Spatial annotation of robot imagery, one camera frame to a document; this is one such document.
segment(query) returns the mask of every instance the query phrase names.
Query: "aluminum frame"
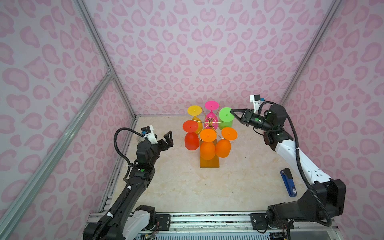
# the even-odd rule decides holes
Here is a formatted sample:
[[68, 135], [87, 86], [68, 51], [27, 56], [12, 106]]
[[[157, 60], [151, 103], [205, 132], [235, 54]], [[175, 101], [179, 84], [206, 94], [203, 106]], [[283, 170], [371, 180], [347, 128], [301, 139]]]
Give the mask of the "aluminum frame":
[[111, 74], [103, 77], [26, 186], [12, 202], [0, 222], [0, 240], [8, 239], [12, 234], [113, 78]]
[[96, 45], [96, 48], [99, 50], [100, 52], [100, 56], [101, 58], [103, 59], [104, 61], [104, 64], [105, 66], [107, 67], [108, 69], [108, 73], [111, 73], [112, 75], [115, 76], [114, 78], [114, 83], [119, 91], [119, 94], [121, 96], [121, 99], [123, 100], [123, 103], [125, 104], [126, 108], [129, 110], [129, 114], [131, 115], [131, 117], [134, 119], [136, 118], [136, 115], [133, 111], [133, 108], [129, 102], [129, 99], [128, 99], [128, 96], [127, 94], [125, 93], [124, 91], [124, 88], [116, 74], [116, 71], [115, 71], [115, 68], [113, 67], [113, 64], [107, 54], [107, 51], [103, 45], [103, 42], [101, 41], [101, 37], [92, 21], [92, 17], [88, 11], [88, 8], [86, 6], [86, 4], [84, 3], [83, 0], [73, 0], [89, 33], [91, 34], [91, 37], [92, 37], [92, 40], [94, 41], [95, 45]]
[[[170, 229], [159, 233], [235, 233], [235, 232], [257, 232], [253, 230], [251, 217], [249, 214], [264, 214], [265, 211], [245, 211], [245, 212], [159, 212], [157, 214], [169, 214]], [[97, 223], [104, 215], [90, 214], [87, 223]], [[322, 231], [328, 232], [329, 236], [338, 236], [342, 239], [340, 229], [333, 221], [331, 227], [326, 227], [314, 222], [294, 222], [292, 232]], [[267, 232], [281, 232], [281, 229]]]
[[310, 61], [311, 57], [316, 52], [317, 47], [319, 46], [321, 40], [323, 39], [324, 35], [330, 28], [340, 6], [341, 2], [343, 0], [333, 0], [331, 3], [331, 6], [328, 8], [323, 20], [321, 21], [321, 24], [319, 28], [317, 29], [310, 46], [308, 47], [308, 50], [305, 52], [303, 60], [300, 62], [299, 66], [296, 69], [295, 74], [292, 77], [292, 80], [290, 84], [288, 85], [287, 89], [285, 90], [283, 97], [281, 98], [280, 105], [284, 106], [293, 91], [293, 88], [295, 87], [296, 83], [299, 81], [301, 77], [301, 73], [304, 70], [304, 68], [308, 65], [308, 62]]

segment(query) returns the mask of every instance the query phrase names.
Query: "metal bracket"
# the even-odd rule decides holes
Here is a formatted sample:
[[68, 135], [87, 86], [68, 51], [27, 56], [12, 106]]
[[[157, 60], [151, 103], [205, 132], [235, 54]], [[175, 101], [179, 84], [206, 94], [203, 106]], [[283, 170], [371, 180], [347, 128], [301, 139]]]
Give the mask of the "metal bracket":
[[252, 228], [253, 230], [270, 230], [269, 226], [267, 227], [266, 219], [265, 219], [265, 214], [250, 214], [251, 217], [251, 223], [252, 223]]
[[169, 214], [156, 214], [156, 221], [159, 222], [158, 231], [169, 231], [170, 215]]
[[110, 75], [112, 73], [112, 69], [110, 66], [107, 67], [107, 74]]
[[146, 137], [152, 144], [157, 144], [156, 134], [153, 132], [152, 125], [149, 125], [148, 127], [142, 127], [141, 131], [144, 137]]
[[250, 95], [249, 102], [253, 103], [253, 113], [256, 113], [259, 110], [261, 102], [264, 101], [264, 98], [260, 98], [260, 94], [258, 95]]
[[284, 232], [270, 232], [269, 238], [273, 240], [285, 240], [285, 233]]

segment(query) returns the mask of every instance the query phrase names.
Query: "wires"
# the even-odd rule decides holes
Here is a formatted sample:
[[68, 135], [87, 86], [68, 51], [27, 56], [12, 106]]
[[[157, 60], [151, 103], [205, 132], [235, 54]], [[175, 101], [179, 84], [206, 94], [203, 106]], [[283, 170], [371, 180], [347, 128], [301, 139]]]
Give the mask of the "wires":
[[156, 228], [155, 228], [155, 230], [153, 230], [153, 232], [151, 232], [151, 233], [147, 233], [147, 234], [143, 234], [143, 235], [141, 235], [141, 237], [145, 237], [145, 238], [147, 238], [147, 239], [151, 239], [151, 238], [155, 238], [156, 237], [156, 231], [158, 231], [159, 230], [159, 225], [160, 225], [160, 223], [158, 222], [158, 221], [156, 221], [155, 222], [155, 225], [156, 225]]
[[121, 131], [123, 131], [123, 130], [130, 131], [130, 132], [132, 132], [132, 133], [134, 133], [134, 134], [136, 134], [136, 135], [139, 135], [140, 137], [144, 137], [144, 135], [141, 134], [141, 133], [136, 132], [136, 131], [133, 130], [133, 129], [130, 129], [130, 128], [127, 128], [127, 127], [122, 127], [122, 128], [119, 128], [119, 129], [116, 131], [115, 135], [113, 136], [113, 146], [115, 147], [116, 152], [120, 155], [120, 157], [124, 158], [125, 161], [127, 161], [128, 166], [131, 166], [131, 167], [132, 167], [132, 163], [129, 161], [129, 159], [128, 159], [122, 152], [120, 152], [119, 147], [118, 147], [118, 144], [117, 144], [117, 138], [118, 138], [118, 135], [119, 135], [119, 133], [120, 133]]
[[262, 134], [262, 133], [259, 133], [258, 131], [256, 131], [256, 128], [255, 128], [255, 127], [253, 127], [253, 131], [254, 131], [255, 133], [257, 133], [257, 134], [261, 135], [261, 136], [264, 136], [264, 134]]
[[329, 213], [325, 209], [325, 206], [324, 206], [323, 202], [320, 200], [319, 196], [317, 195], [317, 193], [313, 189], [312, 185], [308, 182], [308, 179], [307, 179], [307, 177], [304, 174], [304, 171], [303, 171], [303, 168], [301, 167], [301, 162], [300, 162], [300, 148], [299, 148], [299, 140], [298, 140], [298, 137], [297, 137], [297, 133], [296, 133], [295, 127], [294, 127], [294, 125], [292, 123], [292, 120], [289, 117], [289, 115], [287, 115], [287, 118], [288, 118], [289, 124], [291, 125], [293, 136], [295, 138], [295, 144], [296, 144], [296, 164], [297, 164], [297, 168], [299, 169], [300, 176], [303, 179], [303, 181], [304, 181], [305, 185], [307, 186], [308, 190], [312, 194], [313, 198], [316, 200], [317, 205], [319, 206], [321, 211], [324, 213], [325, 219], [327, 220], [327, 222], [323, 222], [323, 221], [316, 221], [316, 222], [321, 224], [321, 225], [323, 225], [323, 226], [330, 227], [332, 225], [331, 216], [329, 215]]
[[132, 166], [128, 165], [128, 170], [125, 173], [124, 178], [122, 179], [127, 185], [128, 185], [128, 176], [129, 176], [129, 172], [131, 171], [131, 167], [134, 167], [136, 165], [136, 163], [137, 163], [137, 159], [133, 162]]
[[259, 233], [261, 233], [261, 234], [264, 234], [264, 233], [266, 233], [266, 231], [268, 230], [268, 224], [266, 223], [265, 224], [265, 230], [263, 231], [263, 232], [260, 232], [257, 228], [256, 228], [256, 231], [258, 231]]
[[260, 106], [259, 106], [259, 110], [257, 110], [257, 115], [260, 115], [260, 114], [261, 114], [261, 112], [262, 112], [262, 110], [263, 110], [263, 106], [264, 106], [265, 104], [267, 104], [267, 103], [269, 103], [269, 104], [276, 104], [276, 103], [271, 102], [271, 101], [265, 101], [265, 102], [263, 102], [262, 104], [260, 104]]
[[292, 225], [293, 225], [293, 219], [288, 222], [288, 226], [286, 227], [288, 240], [291, 240], [291, 226]]
[[281, 228], [283, 229], [282, 233], [283, 233], [283, 237], [285, 238], [284, 228], [285, 228], [285, 232], [287, 232], [287, 227], [285, 226], [285, 223], [284, 223], [284, 222], [283, 222], [283, 224], [281, 225]]
[[114, 204], [113, 205], [114, 207], [109, 210], [109, 212], [107, 213], [107, 217], [104, 219], [104, 221], [102, 221], [102, 223], [100, 224], [98, 229], [95, 231], [95, 233], [93, 234], [91, 240], [99, 240], [99, 236], [100, 236], [101, 232], [104, 230], [104, 228], [107, 226], [107, 224], [113, 218], [113, 216], [119, 210], [119, 208], [121, 207], [121, 205], [123, 204], [125, 199], [128, 197], [128, 194], [129, 194], [130, 191], [131, 191], [131, 186], [128, 186], [127, 188], [125, 188], [123, 190], [123, 192], [124, 192], [123, 199], [121, 201], [117, 202], [117, 204], [115, 203], [116, 205]]

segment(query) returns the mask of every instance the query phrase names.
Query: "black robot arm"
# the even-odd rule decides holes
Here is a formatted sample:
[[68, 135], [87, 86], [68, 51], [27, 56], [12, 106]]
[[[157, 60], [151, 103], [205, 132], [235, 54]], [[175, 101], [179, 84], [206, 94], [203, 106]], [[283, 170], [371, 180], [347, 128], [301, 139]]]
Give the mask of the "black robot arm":
[[[269, 110], [265, 111], [265, 116], [263, 116], [260, 113], [265, 103], [272, 105]], [[314, 179], [311, 179], [313, 184], [308, 182], [300, 160], [300, 156], [303, 158], [305, 154], [299, 149], [295, 128], [285, 108], [273, 102], [264, 102], [260, 105], [258, 111], [254, 111], [253, 109], [232, 109], [231, 113], [242, 124], [246, 126], [251, 125], [256, 129], [265, 131], [263, 134], [265, 144], [269, 145], [273, 151], [279, 149], [278, 154], [286, 161], [288, 161], [286, 159], [288, 154], [281, 154], [283, 148], [280, 146], [284, 146], [287, 142], [289, 142], [290, 145], [296, 145], [295, 155], [297, 168], [308, 189], [297, 201], [270, 205], [265, 218], [266, 223], [270, 227], [279, 226], [284, 221], [293, 219], [295, 221], [311, 221], [325, 226], [331, 226], [331, 217], [339, 216], [343, 213], [346, 186], [340, 179], [333, 180], [330, 177], [326, 178], [326, 181], [319, 182], [315, 176]], [[288, 119], [290, 123], [295, 141], [293, 141], [293, 138], [283, 128], [286, 119]], [[306, 167], [311, 164], [313, 165], [307, 156], [305, 156], [305, 161], [307, 161], [305, 162], [307, 163], [305, 164]]]
[[[105, 240], [125, 239], [123, 236], [125, 223], [137, 200], [152, 181], [155, 174], [154, 165], [160, 156], [160, 152], [173, 147], [172, 131], [164, 135], [164, 138], [165, 140], [158, 140], [157, 144], [145, 140], [137, 145], [137, 159], [132, 166], [129, 179], [125, 179], [127, 184], [124, 190], [120, 193], [109, 212], [101, 217], [98, 223], [89, 223], [87, 225], [83, 234], [84, 240], [99, 240], [100, 238]], [[155, 224], [156, 212], [154, 208], [147, 207], [146, 209], [142, 207], [141, 210], [150, 212], [151, 219], [148, 227], [151, 228]]]

